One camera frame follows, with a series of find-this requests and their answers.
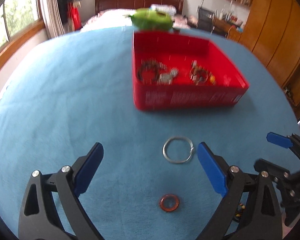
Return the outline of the wooden wardrobe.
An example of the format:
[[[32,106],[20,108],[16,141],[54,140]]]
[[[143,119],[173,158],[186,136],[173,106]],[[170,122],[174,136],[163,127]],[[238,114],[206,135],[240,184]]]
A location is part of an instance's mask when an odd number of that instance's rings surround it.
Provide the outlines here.
[[[253,0],[239,43],[284,91],[300,119],[300,6],[296,0]]]

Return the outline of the wooden desk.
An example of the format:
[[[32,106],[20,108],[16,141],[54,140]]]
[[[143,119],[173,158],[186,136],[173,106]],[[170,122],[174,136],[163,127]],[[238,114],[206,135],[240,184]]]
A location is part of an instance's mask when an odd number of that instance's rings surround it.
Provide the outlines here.
[[[214,31],[217,34],[222,34],[226,39],[232,40],[234,42],[239,42],[241,38],[241,32],[239,32],[235,25],[226,22],[225,20],[220,20],[215,18],[213,20]]]

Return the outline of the red tin box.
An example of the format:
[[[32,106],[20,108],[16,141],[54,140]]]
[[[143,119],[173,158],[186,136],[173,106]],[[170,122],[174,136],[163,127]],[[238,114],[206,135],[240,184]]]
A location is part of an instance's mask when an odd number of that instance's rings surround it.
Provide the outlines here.
[[[136,31],[132,43],[133,100],[137,109],[233,106],[249,83],[210,38]]]

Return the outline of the blue blanket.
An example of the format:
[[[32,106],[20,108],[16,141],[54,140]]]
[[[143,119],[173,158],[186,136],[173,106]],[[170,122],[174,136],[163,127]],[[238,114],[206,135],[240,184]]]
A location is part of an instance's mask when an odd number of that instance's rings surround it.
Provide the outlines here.
[[[175,165],[162,155],[172,136],[205,142],[247,173],[260,158],[300,170],[290,150],[266,140],[299,127],[250,51],[211,36],[250,85],[234,107],[142,112],[133,102],[132,37],[122,27],[54,38],[11,75],[0,99],[0,217],[13,233],[31,173],[57,172],[96,142],[104,157],[79,200],[105,239],[195,239],[213,215],[221,196],[198,158]]]

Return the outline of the black office chair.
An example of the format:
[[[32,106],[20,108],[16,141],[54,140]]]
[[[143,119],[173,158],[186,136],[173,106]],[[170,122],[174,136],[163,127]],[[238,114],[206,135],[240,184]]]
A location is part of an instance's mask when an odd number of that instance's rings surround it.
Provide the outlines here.
[[[214,19],[215,12],[204,7],[198,7],[198,29],[212,33],[214,29]]]

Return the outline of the folded striped blanket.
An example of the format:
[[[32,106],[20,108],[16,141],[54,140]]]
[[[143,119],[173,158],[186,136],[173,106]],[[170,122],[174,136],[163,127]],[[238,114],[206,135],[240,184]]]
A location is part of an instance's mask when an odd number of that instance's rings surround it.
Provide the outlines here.
[[[177,9],[173,5],[151,4],[150,8],[154,11],[166,13],[170,16],[174,16],[177,13]]]

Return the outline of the green avocado plush toy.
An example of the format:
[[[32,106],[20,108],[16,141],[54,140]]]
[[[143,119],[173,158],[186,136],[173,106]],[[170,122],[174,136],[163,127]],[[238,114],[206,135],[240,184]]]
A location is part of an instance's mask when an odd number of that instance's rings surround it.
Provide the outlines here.
[[[125,17],[141,31],[169,31],[175,23],[175,19],[169,14],[149,8],[137,9],[133,14],[127,14]]]

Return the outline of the dark wooden headboard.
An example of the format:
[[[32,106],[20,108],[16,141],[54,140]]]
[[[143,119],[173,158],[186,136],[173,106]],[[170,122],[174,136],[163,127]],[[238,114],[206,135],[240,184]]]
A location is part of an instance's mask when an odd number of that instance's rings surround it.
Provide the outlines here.
[[[109,9],[149,8],[152,4],[172,5],[182,14],[184,0],[95,0],[95,14]]]

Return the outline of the wooden framed window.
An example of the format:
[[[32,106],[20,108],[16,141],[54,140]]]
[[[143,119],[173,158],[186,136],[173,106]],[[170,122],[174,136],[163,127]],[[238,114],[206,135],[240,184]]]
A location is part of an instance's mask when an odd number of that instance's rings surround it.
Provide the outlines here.
[[[0,0],[0,71],[45,25],[39,0]]]

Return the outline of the pink floral bedspread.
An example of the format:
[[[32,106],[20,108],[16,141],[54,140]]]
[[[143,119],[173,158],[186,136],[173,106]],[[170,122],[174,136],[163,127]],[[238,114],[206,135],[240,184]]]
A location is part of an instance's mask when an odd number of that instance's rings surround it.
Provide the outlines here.
[[[136,10],[131,9],[109,9],[101,11],[98,15],[90,18],[85,25],[83,25],[80,32],[86,32],[98,29],[107,29],[115,27],[130,27],[132,26],[131,19],[127,15],[133,15]],[[174,15],[171,17],[173,28],[190,29],[187,19],[181,15]]]

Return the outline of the beige curtain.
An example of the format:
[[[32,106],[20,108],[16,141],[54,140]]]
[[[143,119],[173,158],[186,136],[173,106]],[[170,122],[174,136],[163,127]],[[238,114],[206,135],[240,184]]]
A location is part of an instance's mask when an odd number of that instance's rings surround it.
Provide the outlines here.
[[[40,9],[48,38],[64,35],[57,0],[40,0]]]

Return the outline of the coat rack with clothes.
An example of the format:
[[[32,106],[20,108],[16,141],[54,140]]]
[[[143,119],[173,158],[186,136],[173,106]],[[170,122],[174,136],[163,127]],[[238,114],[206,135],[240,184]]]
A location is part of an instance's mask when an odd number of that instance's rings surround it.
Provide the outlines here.
[[[81,0],[57,0],[58,11],[64,31],[78,31],[82,28],[82,21],[79,14]]]

